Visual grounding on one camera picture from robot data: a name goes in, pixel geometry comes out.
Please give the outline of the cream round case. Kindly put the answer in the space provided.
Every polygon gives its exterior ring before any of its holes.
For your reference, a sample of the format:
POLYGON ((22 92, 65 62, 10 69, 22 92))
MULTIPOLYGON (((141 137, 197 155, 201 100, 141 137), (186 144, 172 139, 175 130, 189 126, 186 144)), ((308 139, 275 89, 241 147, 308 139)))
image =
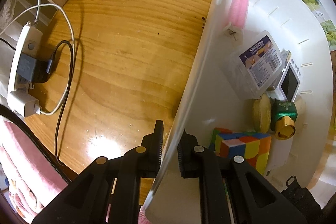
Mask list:
POLYGON ((271 105, 269 97, 264 93, 253 103, 253 123, 256 132, 267 133, 270 129, 271 105))

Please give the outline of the green bottle gold cap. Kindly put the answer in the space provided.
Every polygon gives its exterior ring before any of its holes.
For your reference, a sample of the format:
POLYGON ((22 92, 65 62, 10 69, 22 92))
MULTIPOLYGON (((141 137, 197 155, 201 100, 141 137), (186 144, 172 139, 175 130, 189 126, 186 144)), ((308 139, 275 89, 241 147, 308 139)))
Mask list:
POLYGON ((287 140, 296 132, 295 122, 298 117, 296 106, 290 101, 275 99, 271 110, 270 129, 279 140, 287 140))

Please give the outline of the white small screen device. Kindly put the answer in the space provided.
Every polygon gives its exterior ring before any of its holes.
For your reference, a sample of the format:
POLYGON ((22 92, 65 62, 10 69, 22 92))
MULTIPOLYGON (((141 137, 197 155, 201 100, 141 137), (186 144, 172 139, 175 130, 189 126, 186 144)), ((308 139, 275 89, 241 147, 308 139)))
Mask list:
POLYGON ((285 67, 266 93, 270 98, 279 101, 294 102, 301 83, 301 72, 292 57, 291 51, 282 51, 282 56, 285 59, 285 67))

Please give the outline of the clear plastic toothpick box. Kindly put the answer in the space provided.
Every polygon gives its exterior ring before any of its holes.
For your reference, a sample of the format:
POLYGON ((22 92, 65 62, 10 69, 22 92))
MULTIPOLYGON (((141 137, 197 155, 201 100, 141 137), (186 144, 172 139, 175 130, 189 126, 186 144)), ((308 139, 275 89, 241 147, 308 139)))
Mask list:
POLYGON ((241 100, 258 99, 280 75, 284 57, 268 31, 236 46, 223 63, 223 72, 241 100))

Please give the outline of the white plastic storage bin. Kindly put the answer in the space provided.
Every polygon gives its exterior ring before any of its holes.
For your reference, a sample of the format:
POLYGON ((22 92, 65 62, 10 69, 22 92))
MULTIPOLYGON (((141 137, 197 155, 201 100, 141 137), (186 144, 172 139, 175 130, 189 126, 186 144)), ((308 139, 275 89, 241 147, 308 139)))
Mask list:
POLYGON ((333 0, 212 0, 181 103, 163 148, 161 170, 145 200, 152 223, 199 223, 196 178, 181 177, 177 145, 184 132, 210 144, 212 131, 253 128, 253 101, 274 83, 285 61, 271 52, 271 63, 251 57, 249 49, 268 36, 280 51, 291 52, 299 78, 300 103, 295 135, 274 140, 265 170, 283 190, 296 176, 308 186, 327 140, 333 106, 333 71, 322 20, 335 21, 333 0))

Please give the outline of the white square box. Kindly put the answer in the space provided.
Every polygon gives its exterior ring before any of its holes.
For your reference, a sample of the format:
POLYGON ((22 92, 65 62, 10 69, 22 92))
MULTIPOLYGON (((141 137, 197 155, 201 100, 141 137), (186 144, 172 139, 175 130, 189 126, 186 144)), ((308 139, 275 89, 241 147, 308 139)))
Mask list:
POLYGON ((268 162, 265 169, 266 176, 269 176, 271 171, 283 166, 287 162, 292 143, 293 138, 280 140, 272 135, 268 162))

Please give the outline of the multicolour puzzle cube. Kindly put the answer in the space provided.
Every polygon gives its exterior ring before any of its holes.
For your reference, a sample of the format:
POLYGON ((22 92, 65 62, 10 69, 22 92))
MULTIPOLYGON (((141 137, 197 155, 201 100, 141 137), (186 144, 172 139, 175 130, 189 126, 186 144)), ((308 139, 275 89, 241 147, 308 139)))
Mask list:
POLYGON ((268 163, 271 136, 258 132, 234 132, 227 128, 213 129, 210 148, 217 156, 234 158, 241 156, 260 174, 264 174, 268 163))

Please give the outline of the white usb charger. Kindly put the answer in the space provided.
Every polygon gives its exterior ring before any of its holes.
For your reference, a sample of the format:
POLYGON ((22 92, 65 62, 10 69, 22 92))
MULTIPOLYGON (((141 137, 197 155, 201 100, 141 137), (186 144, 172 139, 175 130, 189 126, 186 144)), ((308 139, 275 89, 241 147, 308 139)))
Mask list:
POLYGON ((11 110, 24 118, 41 113, 39 100, 23 90, 15 90, 9 93, 7 102, 11 110))

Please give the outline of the grey power adapter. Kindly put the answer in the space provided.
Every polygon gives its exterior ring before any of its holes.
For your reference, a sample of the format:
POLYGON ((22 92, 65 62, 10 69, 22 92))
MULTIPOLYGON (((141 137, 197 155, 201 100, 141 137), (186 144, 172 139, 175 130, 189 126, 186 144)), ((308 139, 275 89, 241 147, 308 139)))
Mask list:
POLYGON ((19 58, 17 73, 30 83, 45 83, 48 80, 48 61, 38 60, 25 53, 19 58))

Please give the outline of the white power strip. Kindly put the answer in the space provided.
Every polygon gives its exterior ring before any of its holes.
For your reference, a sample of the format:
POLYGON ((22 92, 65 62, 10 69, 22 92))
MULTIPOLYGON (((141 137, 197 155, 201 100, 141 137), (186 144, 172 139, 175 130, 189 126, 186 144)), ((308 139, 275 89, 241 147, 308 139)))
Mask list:
POLYGON ((20 117, 27 118, 39 112, 39 100, 29 94, 37 67, 37 52, 42 32, 27 22, 23 26, 15 48, 7 87, 7 104, 20 117))

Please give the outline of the pink foam roller item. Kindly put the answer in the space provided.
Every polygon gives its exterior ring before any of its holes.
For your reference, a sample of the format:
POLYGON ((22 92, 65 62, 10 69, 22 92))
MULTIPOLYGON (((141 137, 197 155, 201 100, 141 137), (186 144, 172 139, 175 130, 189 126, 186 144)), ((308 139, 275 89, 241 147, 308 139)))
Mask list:
POLYGON ((249 0, 232 0, 228 18, 223 28, 225 36, 236 42, 243 39, 243 30, 247 20, 249 0))

